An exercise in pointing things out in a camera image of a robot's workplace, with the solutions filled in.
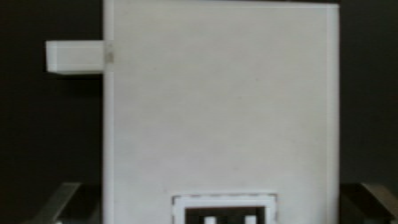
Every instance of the white tab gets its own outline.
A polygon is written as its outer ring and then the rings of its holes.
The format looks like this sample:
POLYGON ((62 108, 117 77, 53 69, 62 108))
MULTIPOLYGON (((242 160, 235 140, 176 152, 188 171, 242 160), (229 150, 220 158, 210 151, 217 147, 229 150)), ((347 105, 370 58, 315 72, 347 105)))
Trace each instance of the white tab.
POLYGON ((103 73, 103 41, 46 41, 46 70, 62 75, 103 73))
POLYGON ((217 224, 217 218, 215 218, 215 216, 204 217, 204 224, 217 224))
POLYGON ((256 224, 258 223, 258 216, 247 215, 245 216, 245 224, 256 224))

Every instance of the white cardboard box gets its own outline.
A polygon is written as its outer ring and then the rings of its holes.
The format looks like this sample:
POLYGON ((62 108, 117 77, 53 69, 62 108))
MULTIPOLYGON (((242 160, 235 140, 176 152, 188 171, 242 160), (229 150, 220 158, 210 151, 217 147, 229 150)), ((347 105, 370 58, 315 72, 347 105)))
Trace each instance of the white cardboard box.
POLYGON ((180 195, 277 195, 336 223, 338 5, 105 1, 105 224, 180 195))

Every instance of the black background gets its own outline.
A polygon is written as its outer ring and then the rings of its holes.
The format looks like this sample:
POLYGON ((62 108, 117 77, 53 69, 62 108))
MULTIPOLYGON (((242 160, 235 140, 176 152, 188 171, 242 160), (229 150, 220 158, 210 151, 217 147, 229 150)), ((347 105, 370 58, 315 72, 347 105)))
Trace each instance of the black background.
MULTIPOLYGON (((101 39, 100 0, 0 2, 0 223, 101 183, 103 82, 45 72, 45 41, 101 39)), ((341 3, 341 182, 398 194, 398 1, 341 3)))

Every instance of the black surface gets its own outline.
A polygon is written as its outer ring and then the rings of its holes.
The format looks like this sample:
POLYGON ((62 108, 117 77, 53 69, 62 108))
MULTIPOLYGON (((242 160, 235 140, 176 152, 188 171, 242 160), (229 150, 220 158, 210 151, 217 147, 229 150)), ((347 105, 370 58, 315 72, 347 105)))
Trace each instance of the black surface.
POLYGON ((398 1, 341 5, 341 182, 398 195, 398 1))
POLYGON ((101 79, 45 72, 45 40, 101 39, 101 1, 0 1, 0 223, 62 182, 101 183, 101 79))

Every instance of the small white block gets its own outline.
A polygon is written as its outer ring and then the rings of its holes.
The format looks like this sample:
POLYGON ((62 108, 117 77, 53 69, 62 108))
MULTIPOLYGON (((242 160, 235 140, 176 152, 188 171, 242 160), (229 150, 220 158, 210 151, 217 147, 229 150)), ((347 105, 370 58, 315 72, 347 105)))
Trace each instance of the small white block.
POLYGON ((245 216, 245 224, 256 224, 258 223, 258 216, 247 215, 245 216))
POLYGON ((204 224, 217 224, 217 218, 213 216, 204 217, 204 224))
POLYGON ((46 70, 62 75, 103 73, 103 41, 46 41, 46 70))

